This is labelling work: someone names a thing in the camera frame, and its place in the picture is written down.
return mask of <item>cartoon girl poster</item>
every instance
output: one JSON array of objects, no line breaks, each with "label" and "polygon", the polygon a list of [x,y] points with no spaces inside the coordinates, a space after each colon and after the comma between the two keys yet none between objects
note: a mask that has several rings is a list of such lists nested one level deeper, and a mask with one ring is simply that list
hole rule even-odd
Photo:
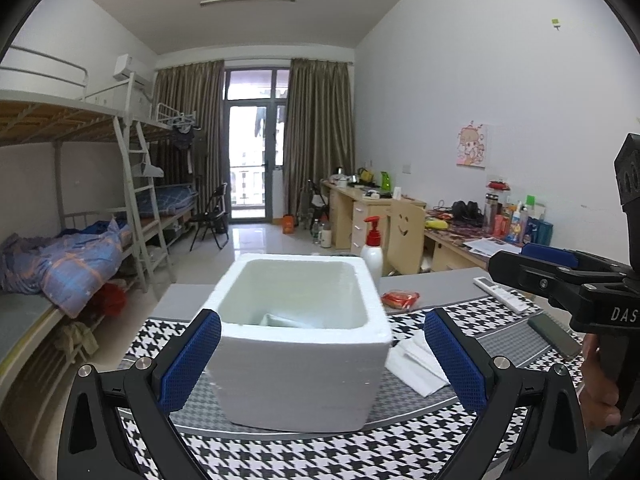
[{"label": "cartoon girl poster", "polygon": [[458,134],[459,166],[486,167],[486,148],[488,141],[488,127],[486,124],[474,126],[474,122],[464,126]]}]

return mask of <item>metal screw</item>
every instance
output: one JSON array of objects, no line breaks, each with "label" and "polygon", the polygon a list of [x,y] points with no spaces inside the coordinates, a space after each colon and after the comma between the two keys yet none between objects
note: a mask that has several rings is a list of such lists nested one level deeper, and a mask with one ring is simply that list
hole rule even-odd
[{"label": "metal screw", "polygon": [[146,370],[151,366],[152,362],[151,357],[141,357],[136,361],[136,368],[138,370]]},{"label": "metal screw", "polygon": [[78,370],[78,375],[80,377],[87,377],[87,375],[89,375],[90,373],[91,373],[91,366],[89,365],[81,366],[80,369]]},{"label": "metal screw", "polygon": [[498,355],[498,357],[494,357],[494,365],[500,368],[500,370],[506,370],[511,366],[511,362],[506,357]]},{"label": "metal screw", "polygon": [[566,369],[566,366],[561,365],[560,363],[554,364],[553,369],[556,374],[561,376],[565,376],[569,374],[569,370]]}]

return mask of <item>human hand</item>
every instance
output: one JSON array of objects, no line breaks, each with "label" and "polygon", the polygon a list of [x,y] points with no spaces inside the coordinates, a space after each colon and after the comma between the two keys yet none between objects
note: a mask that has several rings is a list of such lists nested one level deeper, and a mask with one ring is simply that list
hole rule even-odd
[{"label": "human hand", "polygon": [[598,336],[587,334],[582,342],[582,378],[584,387],[578,395],[584,427],[588,430],[602,430],[620,423],[618,387],[607,379],[600,367]]}]

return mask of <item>white remote control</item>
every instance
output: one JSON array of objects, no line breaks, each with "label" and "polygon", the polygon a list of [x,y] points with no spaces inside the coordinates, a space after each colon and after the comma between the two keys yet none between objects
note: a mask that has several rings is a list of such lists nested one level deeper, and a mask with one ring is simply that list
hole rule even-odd
[{"label": "white remote control", "polygon": [[474,278],[474,283],[516,314],[522,314],[529,308],[529,303],[522,301],[503,286],[492,282],[489,278]]}]

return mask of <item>houndstooth tablecloth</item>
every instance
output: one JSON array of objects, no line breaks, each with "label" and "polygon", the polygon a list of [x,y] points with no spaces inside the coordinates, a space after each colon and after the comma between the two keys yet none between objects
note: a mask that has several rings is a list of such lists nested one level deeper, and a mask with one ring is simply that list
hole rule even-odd
[{"label": "houndstooth tablecloth", "polygon": [[[581,359],[567,363],[526,323],[539,308],[533,303],[522,316],[494,298],[445,307],[469,336],[478,338],[490,355],[505,355],[514,364],[548,370],[555,362],[580,381]],[[389,317],[395,339],[420,330],[424,311]],[[187,323],[149,318],[132,342],[122,367],[142,356],[155,357],[172,335]],[[526,410],[516,410],[495,458],[516,442]],[[428,479],[444,466],[469,430],[475,415],[457,402],[446,386],[423,398],[391,373],[383,381],[367,425],[356,433],[336,435],[283,434],[232,424],[224,417],[205,374],[183,410],[171,419],[191,452],[212,479],[351,480]],[[130,414],[122,421],[144,475],[159,479],[151,456]]]}]

